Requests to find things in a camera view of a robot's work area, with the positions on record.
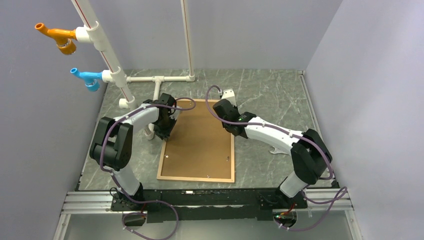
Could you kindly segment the wooden picture frame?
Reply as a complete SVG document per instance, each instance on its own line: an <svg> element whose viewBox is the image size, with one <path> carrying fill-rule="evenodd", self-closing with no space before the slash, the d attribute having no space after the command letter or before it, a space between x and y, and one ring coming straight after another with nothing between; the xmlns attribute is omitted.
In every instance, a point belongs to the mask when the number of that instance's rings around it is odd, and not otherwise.
<svg viewBox="0 0 424 240"><path fill-rule="evenodd" d="M216 100L178 100L179 114L170 137L163 141L157 179L189 182L235 182L235 140L209 110Z"/></svg>

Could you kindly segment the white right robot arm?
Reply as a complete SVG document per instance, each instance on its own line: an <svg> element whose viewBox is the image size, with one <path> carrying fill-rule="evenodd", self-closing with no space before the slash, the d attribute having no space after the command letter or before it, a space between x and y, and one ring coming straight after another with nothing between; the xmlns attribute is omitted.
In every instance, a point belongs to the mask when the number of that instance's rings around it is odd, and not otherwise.
<svg viewBox="0 0 424 240"><path fill-rule="evenodd" d="M331 170L332 156L317 131L297 131L269 123L251 112L239 113L229 100L213 105L214 116L233 136L266 143L292 159L293 171L275 191L275 204L282 208L294 205L297 195L314 185L325 170Z"/></svg>

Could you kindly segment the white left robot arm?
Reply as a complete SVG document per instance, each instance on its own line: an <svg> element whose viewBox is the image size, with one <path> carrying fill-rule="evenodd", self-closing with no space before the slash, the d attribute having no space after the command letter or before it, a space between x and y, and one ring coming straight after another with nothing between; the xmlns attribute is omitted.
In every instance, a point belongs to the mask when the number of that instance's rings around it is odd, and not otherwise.
<svg viewBox="0 0 424 240"><path fill-rule="evenodd" d="M102 117L89 148L89 156L118 183L114 200L131 210L143 208L144 189L129 165L135 133L153 124L153 134L169 138L179 114L177 100L163 93L157 100L145 100L140 107L123 116Z"/></svg>

